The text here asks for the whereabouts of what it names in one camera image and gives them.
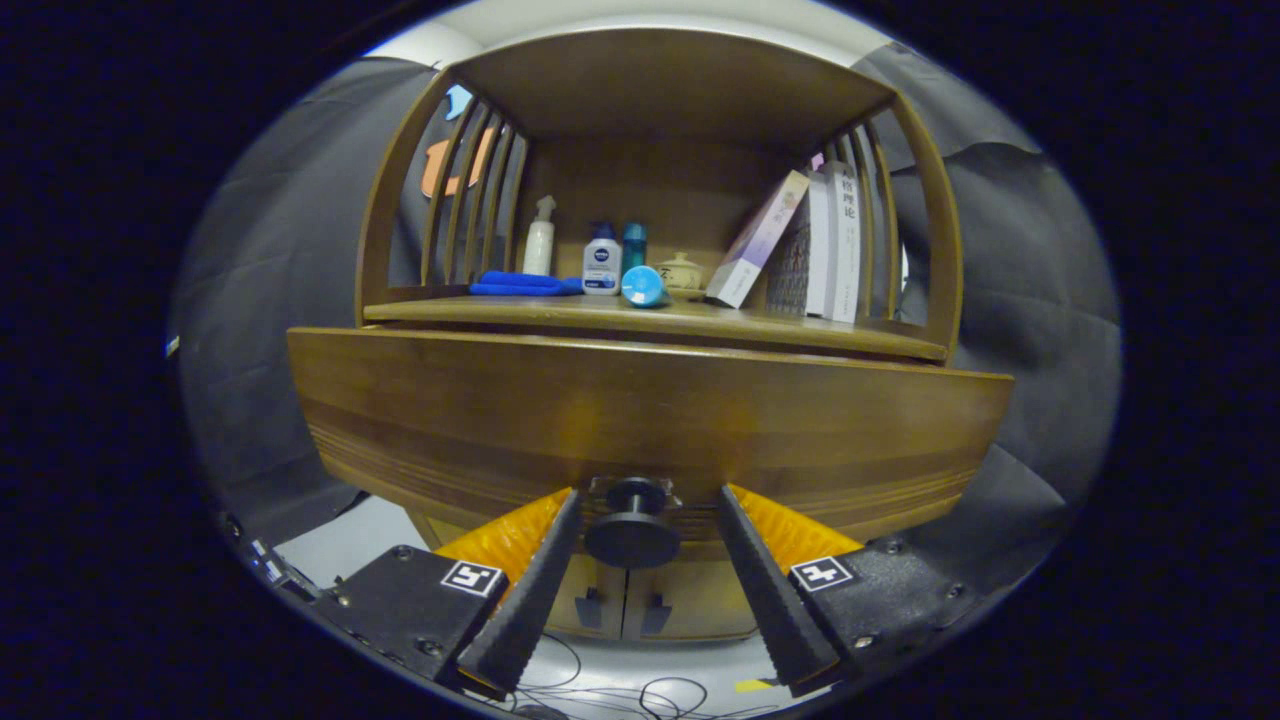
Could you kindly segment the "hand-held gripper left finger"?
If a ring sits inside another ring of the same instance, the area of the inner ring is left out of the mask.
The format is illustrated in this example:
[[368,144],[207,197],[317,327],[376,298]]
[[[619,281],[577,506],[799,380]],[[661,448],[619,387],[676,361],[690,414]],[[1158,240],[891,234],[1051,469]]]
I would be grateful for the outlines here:
[[436,551],[397,546],[319,597],[317,614],[398,667],[503,701],[541,638],[582,524],[564,488]]

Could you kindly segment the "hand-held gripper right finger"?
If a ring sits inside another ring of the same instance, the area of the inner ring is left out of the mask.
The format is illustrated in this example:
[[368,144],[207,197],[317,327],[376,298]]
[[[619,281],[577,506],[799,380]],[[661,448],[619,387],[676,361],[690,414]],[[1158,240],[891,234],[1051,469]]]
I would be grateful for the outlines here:
[[901,536],[860,543],[732,484],[717,503],[756,629],[795,697],[906,667],[983,600],[978,584]]

